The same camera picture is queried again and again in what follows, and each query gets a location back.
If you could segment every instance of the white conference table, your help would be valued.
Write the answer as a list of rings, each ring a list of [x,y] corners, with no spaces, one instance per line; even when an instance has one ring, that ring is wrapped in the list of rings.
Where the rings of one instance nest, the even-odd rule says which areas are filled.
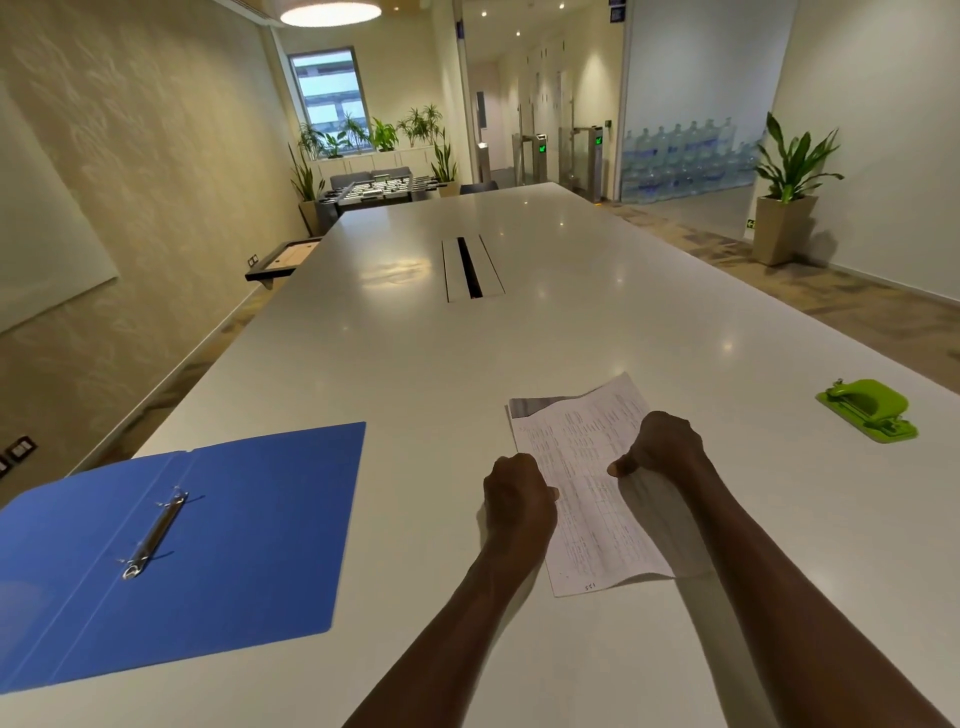
[[[441,239],[477,232],[506,295],[448,303]],[[0,721],[336,728],[476,555],[507,400],[623,371],[960,722],[960,398],[554,184],[347,215],[140,452],[366,421],[329,632],[6,695]],[[875,444],[813,399],[839,376],[903,392],[920,439]],[[727,721],[771,724],[715,577],[557,599],[541,570],[467,725]]]

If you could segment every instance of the water bottle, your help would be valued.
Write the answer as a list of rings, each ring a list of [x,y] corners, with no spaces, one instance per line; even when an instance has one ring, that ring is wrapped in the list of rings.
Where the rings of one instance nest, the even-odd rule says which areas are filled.
[[[717,162],[723,168],[723,178],[720,180],[720,189],[736,187],[736,160],[736,152],[727,152],[722,157],[717,158]]]
[[[662,168],[666,164],[666,153],[667,148],[669,147],[669,138],[670,134],[663,130],[663,127],[660,127],[660,130],[657,132],[657,135],[653,138],[653,144],[657,148],[657,152],[654,154],[653,166]]]
[[[666,155],[663,163],[668,167],[676,167],[684,158],[684,127],[678,124],[673,132],[666,137]]]
[[[704,168],[704,191],[715,192],[723,185],[727,166],[723,159],[714,158]]]
[[[720,143],[720,130],[716,128],[713,119],[707,120],[707,125],[700,133],[700,149],[697,157],[700,159],[710,159],[717,153],[717,145]]]
[[[693,194],[695,180],[693,179],[693,170],[690,165],[684,163],[677,172],[677,179],[674,181],[674,197],[689,197]]]
[[[727,117],[727,121],[720,128],[720,140],[717,142],[717,154],[726,157],[733,151],[733,140],[736,138],[736,125],[733,124],[733,118]]]
[[[690,178],[692,179],[690,183],[691,195],[699,195],[707,191],[707,164],[708,162],[702,162],[697,159],[690,165]]]
[[[692,164],[700,151],[700,128],[697,122],[690,124],[690,128],[684,134],[684,162],[687,165]]]
[[[640,205],[649,205],[660,198],[660,186],[663,183],[663,177],[660,172],[654,169],[648,169],[643,177],[640,178],[639,200]]]
[[[756,166],[759,164],[755,144],[741,144],[737,153],[736,186],[746,187],[754,183]]]
[[[647,171],[656,166],[657,143],[650,135],[649,129],[643,130],[643,136],[636,141],[636,170],[642,177]]]
[[[660,177],[659,200],[672,200],[677,197],[677,187],[680,184],[680,167],[673,164],[663,166]]]
[[[623,160],[623,169],[620,172],[621,187],[622,183],[626,180],[629,180],[634,175],[634,145],[636,140],[634,139],[634,133],[632,131],[627,131],[627,135],[623,137],[623,150],[620,153],[620,158]]]

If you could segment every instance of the forearm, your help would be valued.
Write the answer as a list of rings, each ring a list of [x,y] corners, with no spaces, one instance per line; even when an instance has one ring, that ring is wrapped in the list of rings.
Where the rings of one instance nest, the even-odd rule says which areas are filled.
[[[460,587],[380,680],[344,728],[431,726],[463,721],[507,604],[519,587],[488,546]]]
[[[790,728],[949,726],[736,502],[706,458],[682,491]]]

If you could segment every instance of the ceiling light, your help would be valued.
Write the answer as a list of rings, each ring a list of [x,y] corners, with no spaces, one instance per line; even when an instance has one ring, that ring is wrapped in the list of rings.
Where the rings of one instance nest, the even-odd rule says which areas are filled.
[[[378,0],[274,0],[280,21],[302,28],[332,28],[373,20]]]

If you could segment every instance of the security turnstile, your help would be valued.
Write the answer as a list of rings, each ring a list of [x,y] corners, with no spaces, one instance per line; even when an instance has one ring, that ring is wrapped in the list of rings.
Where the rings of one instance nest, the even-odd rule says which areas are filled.
[[[546,182],[546,134],[515,133],[513,142],[516,185]]]
[[[603,127],[561,129],[561,184],[592,203],[603,199]]]

